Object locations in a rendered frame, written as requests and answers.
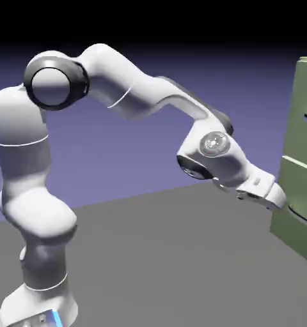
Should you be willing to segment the green drawer front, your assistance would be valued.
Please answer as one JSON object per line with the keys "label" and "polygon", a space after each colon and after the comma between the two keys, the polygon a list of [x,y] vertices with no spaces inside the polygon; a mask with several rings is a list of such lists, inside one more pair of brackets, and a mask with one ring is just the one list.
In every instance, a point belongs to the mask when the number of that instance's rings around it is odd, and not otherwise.
{"label": "green drawer front", "polygon": [[307,164],[307,57],[295,68],[283,154]]}
{"label": "green drawer front", "polygon": [[286,193],[288,205],[307,218],[307,164],[283,155],[278,181]]}
{"label": "green drawer front", "polygon": [[272,214],[270,232],[307,260],[307,220],[286,206]]}

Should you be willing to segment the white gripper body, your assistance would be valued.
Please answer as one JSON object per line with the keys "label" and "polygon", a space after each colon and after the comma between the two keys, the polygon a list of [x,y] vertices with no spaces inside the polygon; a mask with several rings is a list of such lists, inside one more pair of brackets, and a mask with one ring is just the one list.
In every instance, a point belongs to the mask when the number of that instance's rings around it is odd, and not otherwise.
{"label": "white gripper body", "polygon": [[287,202],[283,189],[274,183],[271,190],[265,197],[265,207],[271,211],[282,209]]}

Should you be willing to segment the green cabinet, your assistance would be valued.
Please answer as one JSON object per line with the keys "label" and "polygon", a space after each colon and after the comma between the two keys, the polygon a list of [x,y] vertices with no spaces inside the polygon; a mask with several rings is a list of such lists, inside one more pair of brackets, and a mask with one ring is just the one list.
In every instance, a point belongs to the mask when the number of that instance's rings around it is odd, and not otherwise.
{"label": "green cabinet", "polygon": [[270,231],[307,260],[307,57],[295,68],[278,183],[287,204],[272,214]]}

